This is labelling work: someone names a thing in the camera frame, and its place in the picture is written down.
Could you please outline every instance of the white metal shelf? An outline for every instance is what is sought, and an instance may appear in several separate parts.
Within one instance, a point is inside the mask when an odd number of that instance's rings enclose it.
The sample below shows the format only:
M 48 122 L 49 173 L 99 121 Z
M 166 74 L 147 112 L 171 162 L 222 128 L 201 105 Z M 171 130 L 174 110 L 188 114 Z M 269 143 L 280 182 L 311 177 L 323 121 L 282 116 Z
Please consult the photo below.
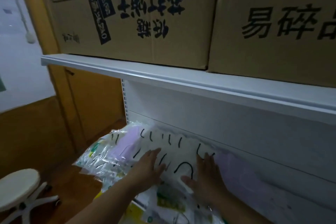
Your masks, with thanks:
M 334 88 L 70 54 L 42 56 L 41 63 L 82 69 L 234 104 L 336 124 Z

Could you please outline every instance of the white cable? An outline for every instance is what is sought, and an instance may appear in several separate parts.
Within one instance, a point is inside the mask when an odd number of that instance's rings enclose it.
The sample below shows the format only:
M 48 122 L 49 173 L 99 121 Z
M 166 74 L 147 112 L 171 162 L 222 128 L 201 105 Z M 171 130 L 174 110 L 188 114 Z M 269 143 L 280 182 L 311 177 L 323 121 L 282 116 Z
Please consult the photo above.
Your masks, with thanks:
M 23 15 L 23 12 L 22 12 L 19 0 L 15 0 L 15 3 L 16 3 L 17 8 L 19 9 L 19 13 L 21 15 L 21 20 L 23 22 L 24 28 L 26 29 L 26 39 L 27 39 L 27 42 L 30 43 L 30 44 L 33 44 L 33 43 L 35 43 L 35 37 L 34 37 L 34 35 L 28 29 L 27 21 L 26 21 L 24 15 Z

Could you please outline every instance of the cardboard box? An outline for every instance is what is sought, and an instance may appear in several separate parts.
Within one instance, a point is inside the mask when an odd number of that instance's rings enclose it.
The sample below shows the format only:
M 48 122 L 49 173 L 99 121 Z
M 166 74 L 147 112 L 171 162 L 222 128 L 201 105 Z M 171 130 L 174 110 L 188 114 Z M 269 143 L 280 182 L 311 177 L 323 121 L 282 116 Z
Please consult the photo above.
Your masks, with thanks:
M 335 0 L 218 0 L 209 71 L 336 87 Z
M 48 0 L 62 53 L 205 69 L 216 0 Z

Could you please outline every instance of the hand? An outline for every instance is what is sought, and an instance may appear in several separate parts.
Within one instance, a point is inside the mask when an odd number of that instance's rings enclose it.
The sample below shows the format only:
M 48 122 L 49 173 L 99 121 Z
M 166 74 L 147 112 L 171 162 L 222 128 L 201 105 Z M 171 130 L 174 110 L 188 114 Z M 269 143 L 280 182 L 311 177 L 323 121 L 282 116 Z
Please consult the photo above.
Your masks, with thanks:
M 154 164 L 160 151 L 161 148 L 157 148 L 146 152 L 121 180 L 121 182 L 128 183 L 136 195 L 148 190 L 154 184 L 160 184 L 160 176 L 166 168 L 165 164 L 161 164 L 154 170 Z
M 204 160 L 197 154 L 198 180 L 181 176 L 181 180 L 194 191 L 197 199 L 208 205 L 216 205 L 223 195 L 229 193 L 222 180 L 218 165 L 213 156 L 205 153 Z

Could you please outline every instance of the white stool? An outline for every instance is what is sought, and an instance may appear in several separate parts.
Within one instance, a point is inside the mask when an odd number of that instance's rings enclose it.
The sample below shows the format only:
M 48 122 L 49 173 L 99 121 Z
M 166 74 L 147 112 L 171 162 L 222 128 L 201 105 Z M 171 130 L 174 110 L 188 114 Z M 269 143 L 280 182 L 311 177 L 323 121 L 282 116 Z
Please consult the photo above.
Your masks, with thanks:
M 39 184 L 40 175 L 34 169 L 16 171 L 0 180 L 0 212 L 15 207 L 15 211 L 1 224 L 9 224 L 19 216 L 22 216 L 23 224 L 29 224 L 31 209 L 45 203 L 59 202 L 58 196 L 36 199 L 47 186 L 46 182 L 38 187 Z

